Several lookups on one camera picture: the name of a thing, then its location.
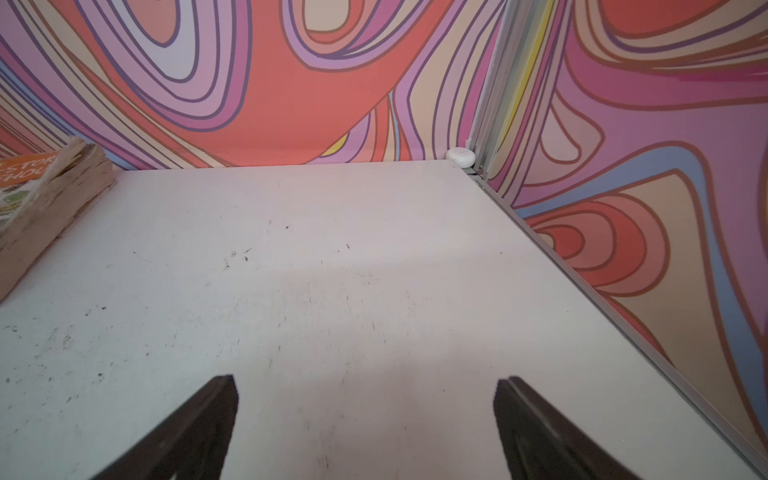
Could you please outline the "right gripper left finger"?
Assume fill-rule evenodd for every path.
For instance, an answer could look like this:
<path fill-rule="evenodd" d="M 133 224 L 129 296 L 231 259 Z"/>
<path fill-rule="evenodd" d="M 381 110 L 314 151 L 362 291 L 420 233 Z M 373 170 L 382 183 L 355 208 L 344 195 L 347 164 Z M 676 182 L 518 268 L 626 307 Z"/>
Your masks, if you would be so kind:
<path fill-rule="evenodd" d="M 211 378 L 97 479 L 218 479 L 238 411 L 232 375 Z"/>

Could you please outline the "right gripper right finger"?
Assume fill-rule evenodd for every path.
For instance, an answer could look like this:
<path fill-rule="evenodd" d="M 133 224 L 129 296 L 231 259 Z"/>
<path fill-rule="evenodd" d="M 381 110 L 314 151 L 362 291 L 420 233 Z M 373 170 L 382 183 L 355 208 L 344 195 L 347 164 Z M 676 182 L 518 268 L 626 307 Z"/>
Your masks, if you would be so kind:
<path fill-rule="evenodd" d="M 513 479 L 639 479 L 520 377 L 498 381 L 493 412 Z"/>

